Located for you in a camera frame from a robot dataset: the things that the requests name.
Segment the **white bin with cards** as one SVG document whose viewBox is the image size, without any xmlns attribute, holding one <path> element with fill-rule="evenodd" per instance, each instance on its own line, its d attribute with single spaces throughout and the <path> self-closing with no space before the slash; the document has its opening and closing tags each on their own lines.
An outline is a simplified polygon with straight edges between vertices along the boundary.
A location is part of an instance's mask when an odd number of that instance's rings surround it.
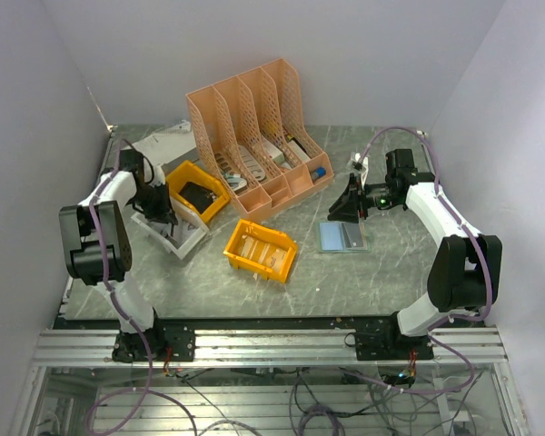
<svg viewBox="0 0 545 436">
<path fill-rule="evenodd" d="M 173 197 L 170 201 L 177 224 L 153 223 L 138 212 L 132 215 L 132 220 L 144 230 L 146 236 L 156 240 L 168 253 L 184 260 L 210 230 L 198 213 Z"/>
</svg>

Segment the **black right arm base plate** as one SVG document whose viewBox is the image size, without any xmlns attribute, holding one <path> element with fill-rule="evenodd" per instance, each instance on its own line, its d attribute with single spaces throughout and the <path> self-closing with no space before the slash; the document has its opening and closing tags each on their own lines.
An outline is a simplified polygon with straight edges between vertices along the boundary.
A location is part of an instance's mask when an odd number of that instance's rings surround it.
<svg viewBox="0 0 545 436">
<path fill-rule="evenodd" d="M 430 360 L 434 357 L 426 337 L 407 338 L 386 332 L 349 332 L 344 344 L 354 349 L 360 362 Z"/>
</svg>

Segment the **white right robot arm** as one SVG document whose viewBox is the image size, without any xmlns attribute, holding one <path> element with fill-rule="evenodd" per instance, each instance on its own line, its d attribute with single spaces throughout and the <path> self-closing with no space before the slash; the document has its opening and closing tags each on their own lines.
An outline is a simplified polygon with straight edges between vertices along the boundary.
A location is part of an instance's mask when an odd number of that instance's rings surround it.
<svg viewBox="0 0 545 436">
<path fill-rule="evenodd" d="M 435 174 L 418 170 L 412 150 L 388 152 L 385 163 L 383 183 L 369 184 L 369 160 L 356 154 L 348 183 L 327 218 L 357 224 L 368 218 L 371 208 L 401 206 L 421 220 L 436 243 L 425 294 L 396 313 L 394 330 L 381 339 L 383 351 L 399 360 L 413 350 L 413 338 L 429 329 L 453 318 L 480 321 L 489 314 L 498 298 L 502 242 L 458 212 Z"/>
</svg>

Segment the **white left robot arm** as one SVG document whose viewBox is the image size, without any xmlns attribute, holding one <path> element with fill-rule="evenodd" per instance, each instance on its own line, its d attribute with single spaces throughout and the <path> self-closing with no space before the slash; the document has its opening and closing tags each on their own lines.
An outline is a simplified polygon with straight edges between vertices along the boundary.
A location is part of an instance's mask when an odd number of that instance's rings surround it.
<svg viewBox="0 0 545 436">
<path fill-rule="evenodd" d="M 64 261 L 69 275 L 101 293 L 119 320 L 112 359 L 156 361 L 169 345 L 155 308 L 130 274 L 133 254 L 122 215 L 127 205 L 159 233 L 178 224 L 164 171 L 129 142 L 84 200 L 60 210 Z"/>
</svg>

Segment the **yellow bin with cards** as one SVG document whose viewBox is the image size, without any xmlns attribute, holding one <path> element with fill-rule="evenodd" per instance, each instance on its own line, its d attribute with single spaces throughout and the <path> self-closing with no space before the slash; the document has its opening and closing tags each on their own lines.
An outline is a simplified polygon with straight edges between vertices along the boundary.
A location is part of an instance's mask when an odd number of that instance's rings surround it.
<svg viewBox="0 0 545 436">
<path fill-rule="evenodd" d="M 241 219 L 223 255 L 235 269 L 286 283 L 297 252 L 297 243 L 287 233 Z"/>
</svg>

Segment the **black credit card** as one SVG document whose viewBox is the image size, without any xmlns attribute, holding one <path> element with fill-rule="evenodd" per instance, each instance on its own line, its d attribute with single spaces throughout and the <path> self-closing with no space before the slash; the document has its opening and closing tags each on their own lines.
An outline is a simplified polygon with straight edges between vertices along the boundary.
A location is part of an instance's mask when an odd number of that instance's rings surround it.
<svg viewBox="0 0 545 436">
<path fill-rule="evenodd" d="M 364 250 L 365 236 L 358 223 L 342 223 L 343 243 L 348 250 Z"/>
</svg>

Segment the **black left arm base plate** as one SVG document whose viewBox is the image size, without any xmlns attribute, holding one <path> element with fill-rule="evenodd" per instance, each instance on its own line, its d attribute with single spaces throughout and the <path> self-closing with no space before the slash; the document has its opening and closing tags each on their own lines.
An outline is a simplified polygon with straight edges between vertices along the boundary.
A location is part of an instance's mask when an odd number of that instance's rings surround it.
<svg viewBox="0 0 545 436">
<path fill-rule="evenodd" d="M 172 362 L 191 362 L 195 352 L 195 334 L 190 331 L 167 329 L 160 333 L 145 332 L 148 347 L 138 333 L 120 332 L 114 342 L 111 359 L 114 362 L 147 362 L 151 352 L 154 361 L 170 358 Z"/>
</svg>

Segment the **yellow bin with black items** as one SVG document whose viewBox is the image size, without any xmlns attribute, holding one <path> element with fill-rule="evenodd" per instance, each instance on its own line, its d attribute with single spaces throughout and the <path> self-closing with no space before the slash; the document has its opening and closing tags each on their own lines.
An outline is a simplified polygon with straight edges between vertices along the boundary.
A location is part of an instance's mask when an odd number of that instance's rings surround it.
<svg viewBox="0 0 545 436">
<path fill-rule="evenodd" d="M 170 195 L 208 224 L 231 200 L 223 184 L 186 160 L 166 175 Z"/>
</svg>

